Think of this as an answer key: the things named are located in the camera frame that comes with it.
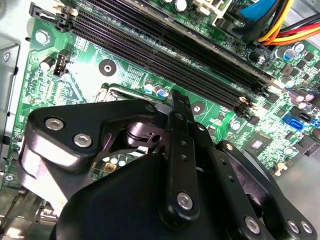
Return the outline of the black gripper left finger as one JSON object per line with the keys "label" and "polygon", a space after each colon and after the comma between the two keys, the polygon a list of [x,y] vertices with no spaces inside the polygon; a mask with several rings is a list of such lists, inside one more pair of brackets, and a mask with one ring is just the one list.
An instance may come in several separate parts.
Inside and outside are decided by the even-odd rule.
{"label": "black gripper left finger", "polygon": [[18,160],[21,184],[61,214],[79,190],[156,155],[166,164],[164,202],[173,207],[170,216],[194,222],[200,215],[193,206],[199,190],[186,180],[197,178],[195,145],[180,95],[172,90],[169,113],[144,99],[34,110]]}

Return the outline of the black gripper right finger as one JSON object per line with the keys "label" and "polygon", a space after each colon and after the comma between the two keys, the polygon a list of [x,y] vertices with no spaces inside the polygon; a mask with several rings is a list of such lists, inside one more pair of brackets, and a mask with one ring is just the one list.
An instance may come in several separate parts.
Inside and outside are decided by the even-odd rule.
{"label": "black gripper right finger", "polygon": [[195,122],[189,98],[179,96],[201,160],[207,162],[226,203],[226,230],[233,240],[316,240],[316,229],[284,196],[268,170],[228,141],[214,144]]}

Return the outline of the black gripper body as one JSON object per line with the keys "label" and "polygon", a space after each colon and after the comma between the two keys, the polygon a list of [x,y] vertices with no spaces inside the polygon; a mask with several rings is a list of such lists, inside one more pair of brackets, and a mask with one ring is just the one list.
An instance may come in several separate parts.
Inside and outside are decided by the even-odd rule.
{"label": "black gripper body", "polygon": [[75,193],[51,231],[52,240],[244,240],[245,214],[224,196],[217,166],[227,166],[222,152],[198,152],[193,206],[199,217],[179,222],[165,203],[163,157],[142,156]]}

